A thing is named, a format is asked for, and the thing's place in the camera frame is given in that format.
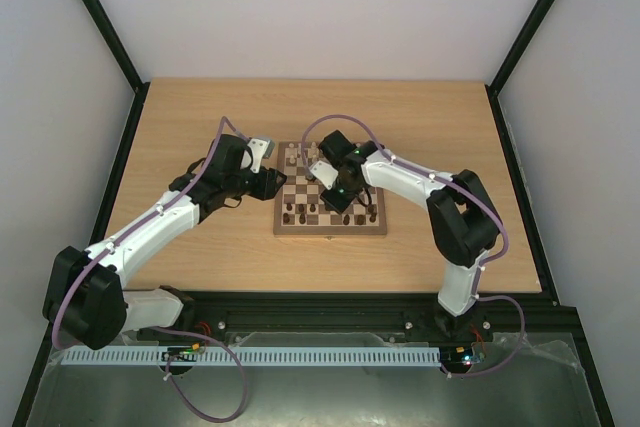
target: wooden table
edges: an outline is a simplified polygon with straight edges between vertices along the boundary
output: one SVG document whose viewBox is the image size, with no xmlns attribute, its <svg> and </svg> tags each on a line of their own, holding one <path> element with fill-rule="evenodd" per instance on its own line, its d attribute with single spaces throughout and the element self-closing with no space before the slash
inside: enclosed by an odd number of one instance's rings
<svg viewBox="0 0 640 427">
<path fill-rule="evenodd" d="M 397 155 L 418 164 L 475 171 L 511 239 L 489 264 L 481 291 L 539 292 L 511 180 L 483 84 L 474 82 L 156 79 L 151 84 L 109 224 L 111 234 L 146 210 L 203 157 L 227 115 L 247 135 L 297 139 L 315 119 L 353 115 Z M 321 124 L 364 139 L 345 121 Z M 267 165 L 274 166 L 276 155 Z M 386 193 L 385 238 L 276 238 L 273 202 L 246 198 L 183 234 L 153 258 L 130 288 L 188 290 L 436 292 L 444 260 L 427 214 Z"/>
</svg>

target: white wall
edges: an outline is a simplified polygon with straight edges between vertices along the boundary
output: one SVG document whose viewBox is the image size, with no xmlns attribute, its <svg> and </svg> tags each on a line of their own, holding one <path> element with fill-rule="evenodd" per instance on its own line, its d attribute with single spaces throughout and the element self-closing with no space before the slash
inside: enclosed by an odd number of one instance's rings
<svg viewBox="0 0 640 427">
<path fill-rule="evenodd" d="M 103 0 L 144 78 L 489 82 L 535 0 Z"/>
<path fill-rule="evenodd" d="M 80 0 L 0 0 L 0 425 L 45 331 L 53 258 L 83 247 L 132 93 Z"/>
<path fill-rule="evenodd" d="M 501 96 L 620 426 L 640 418 L 639 32 L 640 0 L 557 0 Z"/>
</svg>

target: purple cable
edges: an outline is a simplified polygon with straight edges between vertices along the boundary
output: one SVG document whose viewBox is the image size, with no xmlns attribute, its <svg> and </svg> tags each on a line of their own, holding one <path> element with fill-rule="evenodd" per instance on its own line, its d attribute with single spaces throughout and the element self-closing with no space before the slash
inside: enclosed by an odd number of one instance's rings
<svg viewBox="0 0 640 427">
<path fill-rule="evenodd" d="M 432 178 L 433 180 L 435 180 L 436 182 L 440 182 L 441 184 L 446 185 L 447 187 L 452 188 L 453 190 L 455 190 L 456 192 L 464 195 L 467 199 L 469 199 L 471 202 L 473 202 L 474 204 L 476 204 L 480 210 L 482 210 L 485 214 L 487 214 L 487 217 L 489 217 L 495 224 L 496 227 L 498 228 L 498 230 L 500 231 L 500 235 L 502 235 L 502 249 L 496 253 L 493 254 L 483 260 L 480 261 L 480 266 L 482 267 L 483 265 L 489 263 L 489 262 L 493 262 L 494 260 L 499 259 L 500 257 L 504 256 L 507 253 L 507 250 L 509 250 L 509 236 L 507 235 L 507 231 L 504 228 L 504 225 L 502 224 L 502 222 L 500 221 L 500 219 L 498 218 L 498 216 L 489 208 L 487 207 L 480 199 L 478 199 L 475 195 L 473 195 L 471 192 L 467 191 L 466 189 L 463 189 L 462 187 L 460 187 L 457 184 L 454 184 L 453 182 L 451 182 L 450 180 L 447 180 L 443 177 L 440 177 L 436 174 L 434 174 L 433 172 L 430 172 L 426 169 L 422 169 L 419 167 L 416 167 L 414 165 L 408 164 L 406 162 L 403 162 L 401 159 L 396 159 L 394 157 L 392 157 L 388 152 L 386 152 L 383 148 L 382 148 L 382 144 L 378 141 L 378 138 L 375 136 L 375 134 L 373 133 L 373 131 L 367 127 L 367 125 L 360 121 L 359 119 L 356 119 L 355 117 L 351 117 L 350 115 L 345 115 L 345 114 L 331 114 L 331 115 L 325 115 L 324 117 L 319 118 L 318 120 L 316 120 L 315 122 L 313 122 L 308 128 L 307 130 L 304 131 L 304 134 L 302 134 L 302 145 L 305 145 L 305 142 L 307 140 L 307 136 L 309 135 L 309 132 L 311 132 L 311 130 L 318 124 L 320 124 L 321 122 L 324 122 L 326 120 L 330 120 L 330 119 L 344 119 L 344 120 L 350 120 L 351 122 L 355 122 L 356 124 L 358 124 L 360 127 L 362 127 L 364 129 L 364 131 L 367 133 L 367 135 L 369 136 L 369 138 L 373 141 L 373 143 L 376 145 L 376 147 L 378 148 L 378 150 L 380 151 L 380 153 L 382 154 L 382 156 L 387 159 L 388 161 L 399 165 L 400 167 L 403 167 L 411 172 L 413 172 L 414 174 L 418 174 L 420 176 L 427 176 Z M 304 164 L 304 167 L 309 171 L 309 161 L 307 160 L 307 153 L 305 151 L 305 149 L 301 149 L 301 157 L 302 157 L 302 163 Z M 476 275 L 476 279 L 475 279 L 475 287 L 477 288 L 477 284 L 480 280 L 480 275 L 477 274 Z"/>
<path fill-rule="evenodd" d="M 248 140 L 247 137 L 245 137 L 240 131 L 238 131 L 233 126 L 233 124 L 229 121 L 229 119 L 227 119 L 226 117 L 222 117 L 220 119 L 220 125 L 218 126 L 218 132 L 216 132 L 216 137 L 215 137 L 213 143 L 211 144 L 211 147 L 209 148 L 209 153 L 207 154 L 207 157 L 204 160 L 204 163 L 202 164 L 202 167 L 200 168 L 199 172 L 191 180 L 191 182 L 184 189 L 182 189 L 182 191 L 178 195 L 176 195 L 173 199 L 171 199 L 169 202 L 167 202 L 165 205 L 162 206 L 163 210 L 170 209 L 173 205 L 175 205 L 175 203 L 178 202 L 187 193 L 189 193 L 189 191 L 193 188 L 193 186 L 196 184 L 196 182 L 198 180 L 200 180 L 200 177 L 202 177 L 202 175 L 204 174 L 204 171 L 206 170 L 206 168 L 211 163 L 211 159 L 213 158 L 213 154 L 216 151 L 216 148 L 218 147 L 218 143 L 220 142 L 220 137 L 222 136 L 222 131 L 224 130 L 225 124 L 227 124 L 229 126 L 229 128 L 238 137 L 240 137 L 240 138 L 242 138 L 244 140 Z M 151 219 L 155 218 L 158 215 L 160 215 L 160 212 L 158 212 L 157 210 L 154 210 L 149 215 L 143 217 L 138 222 L 136 222 L 131 227 L 129 227 L 127 230 L 125 230 L 122 234 L 120 234 L 118 236 L 118 238 L 113 241 L 113 245 L 115 247 L 119 246 L 127 237 L 129 237 L 136 230 L 138 230 L 140 227 L 142 227 L 143 225 L 145 225 L 147 222 L 149 222 Z M 76 293 L 76 291 L 78 290 L 78 288 L 80 287 L 80 285 L 82 284 L 84 279 L 95 268 L 95 266 L 98 265 L 100 263 L 100 261 L 102 259 L 104 259 L 108 254 L 109 254 L 109 250 L 108 249 L 104 249 L 93 260 L 91 260 L 85 266 L 85 268 L 82 270 L 82 272 L 80 272 L 80 275 L 78 275 L 78 277 L 76 277 L 75 281 L 71 284 L 71 287 L 69 287 L 69 290 L 67 291 L 67 294 L 64 296 L 64 299 L 62 300 L 62 303 L 60 304 L 60 308 L 58 309 L 58 313 L 56 314 L 56 318 L 55 318 L 55 320 L 53 322 L 53 329 L 52 329 L 52 332 L 51 332 L 51 340 L 52 340 L 53 346 L 56 349 L 64 350 L 64 349 L 67 349 L 67 348 L 75 345 L 75 343 L 70 344 L 70 345 L 65 345 L 65 346 L 63 346 L 61 344 L 59 335 L 60 335 L 60 327 L 62 325 L 62 319 L 64 318 L 64 314 L 67 311 L 67 308 L 69 307 L 69 304 L 71 303 L 71 299 L 73 298 L 74 294 Z"/>
<path fill-rule="evenodd" d="M 194 406 L 189 401 L 189 399 L 187 399 L 187 397 L 184 395 L 184 392 L 182 392 L 177 382 L 174 380 L 173 376 L 171 375 L 171 371 L 170 371 L 171 361 L 175 358 L 175 356 L 169 358 L 169 360 L 167 361 L 167 365 L 165 365 L 164 367 L 164 371 L 167 374 L 166 378 L 169 380 L 169 382 L 171 382 L 171 385 L 173 385 L 173 388 L 176 389 L 176 392 L 178 392 L 178 395 L 180 396 L 180 400 L 182 400 L 182 403 L 187 407 L 187 409 L 189 409 L 192 413 L 200 417 L 202 420 L 206 420 L 207 422 L 212 422 L 214 424 L 222 424 L 224 422 L 230 422 L 240 417 L 240 414 L 242 414 L 242 412 L 244 411 L 247 405 L 247 401 L 249 400 L 249 381 L 247 380 L 247 373 L 245 372 L 244 367 L 242 367 L 242 364 L 240 363 L 240 359 L 238 359 L 238 356 L 229 347 L 224 345 L 222 342 L 219 342 L 216 339 L 213 339 L 207 335 L 197 334 L 195 332 L 184 332 L 180 330 L 165 329 L 162 327 L 151 327 L 151 329 L 157 330 L 158 332 L 163 332 L 165 334 L 202 339 L 211 344 L 217 345 L 218 347 L 221 347 L 227 354 L 229 354 L 233 359 L 233 361 L 238 366 L 238 370 L 240 371 L 240 375 L 242 376 L 242 399 L 240 400 L 240 405 L 238 406 L 236 411 L 233 414 L 231 414 L 229 417 L 219 418 L 219 417 L 212 417 L 210 415 L 207 415 L 201 410 L 198 410 L 198 408 Z"/>
<path fill-rule="evenodd" d="M 445 374 L 447 374 L 447 377 L 467 379 L 467 378 L 481 377 L 483 375 L 491 374 L 492 372 L 496 372 L 497 370 L 500 370 L 502 367 L 504 367 L 509 362 L 511 362 L 511 359 L 513 359 L 513 357 L 515 357 L 518 351 L 522 348 L 524 344 L 524 327 L 525 327 L 524 312 L 522 311 L 522 307 L 520 306 L 517 300 L 509 297 L 508 295 L 492 295 L 490 297 L 480 297 L 478 299 L 478 302 L 493 302 L 494 300 L 506 300 L 507 302 L 511 302 L 513 305 L 515 305 L 516 309 L 518 309 L 518 315 L 520 315 L 520 335 L 518 336 L 518 342 L 516 343 L 516 346 L 513 348 L 511 352 L 509 352 L 509 355 L 498 365 L 489 367 L 486 370 L 481 370 L 480 372 L 471 372 L 467 374 L 452 374 L 447 370 L 444 364 L 442 364 L 441 369 Z"/>
</svg>

